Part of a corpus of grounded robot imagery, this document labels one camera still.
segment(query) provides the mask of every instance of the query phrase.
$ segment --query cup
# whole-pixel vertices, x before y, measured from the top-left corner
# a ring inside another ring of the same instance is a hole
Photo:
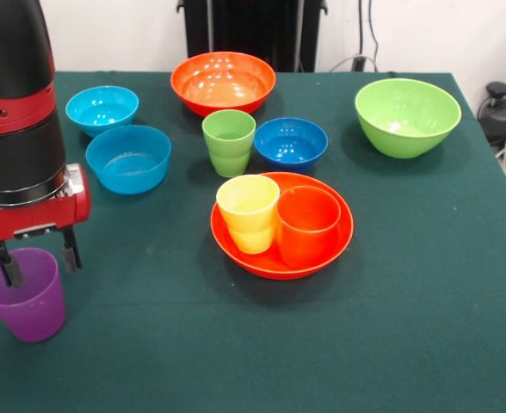
[[[215,171],[225,178],[242,175],[250,161],[255,119],[241,110],[213,112],[201,123]]]
[[[65,301],[58,263],[37,248],[10,252],[23,275],[21,287],[7,287],[0,267],[0,319],[24,342],[39,342],[64,325]]]
[[[341,207],[332,194],[321,188],[294,187],[280,196],[276,211],[276,241],[289,267],[314,267],[333,252]]]
[[[276,203],[280,187],[262,175],[242,175],[222,184],[217,204],[228,232],[245,254],[260,254],[270,248],[276,230]]]

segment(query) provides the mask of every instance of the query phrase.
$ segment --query green tablecloth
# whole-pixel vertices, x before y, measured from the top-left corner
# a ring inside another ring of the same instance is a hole
[[[223,179],[168,74],[59,73],[68,162],[85,164],[88,139],[65,104],[105,83],[138,93],[137,123],[166,132],[173,155],[164,183],[136,197],[110,194],[87,166],[93,210],[76,227],[85,267],[63,274],[66,325],[25,344],[0,323],[0,413],[506,412],[506,179],[448,74],[406,76],[459,99],[450,137],[407,161],[373,149],[354,96],[388,76],[281,74],[255,113],[325,129],[312,175],[356,223],[337,263],[276,282],[213,241]],[[249,171],[262,169],[254,157]],[[30,244],[59,251],[61,236],[9,246]]]

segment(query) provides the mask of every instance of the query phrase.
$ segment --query green bowl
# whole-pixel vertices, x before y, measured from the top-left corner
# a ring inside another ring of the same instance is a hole
[[[459,103],[445,90],[412,79],[385,79],[356,95],[358,119],[375,148],[410,158],[433,149],[460,123]]]

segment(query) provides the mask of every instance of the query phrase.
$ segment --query red cup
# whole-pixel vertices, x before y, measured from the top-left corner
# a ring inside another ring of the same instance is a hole
[[[308,268],[330,256],[338,238],[341,207],[321,188],[301,186],[280,195],[276,242],[282,261]]]

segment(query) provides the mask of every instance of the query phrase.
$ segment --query red plate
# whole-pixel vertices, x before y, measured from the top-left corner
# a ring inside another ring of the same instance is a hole
[[[238,250],[238,247],[234,241],[232,241],[232,238],[226,228],[226,223],[220,214],[219,206],[215,202],[213,211],[211,212],[211,231],[219,247],[235,263],[247,269],[249,272],[272,280],[296,280],[315,273],[319,271],[319,269],[327,267],[334,262],[349,245],[355,228],[353,215],[350,212],[347,202],[345,202],[342,196],[335,189],[309,176],[294,174],[291,172],[268,172],[262,175],[274,179],[280,186],[281,192],[299,185],[312,185],[313,187],[325,189],[336,197],[339,201],[339,205],[341,206],[341,219],[337,224],[339,228],[339,238],[335,249],[327,256],[323,257],[318,265],[309,268],[289,268],[284,262],[282,262],[280,253],[278,252],[278,247],[275,243],[272,244],[270,249],[262,254],[244,254]]]

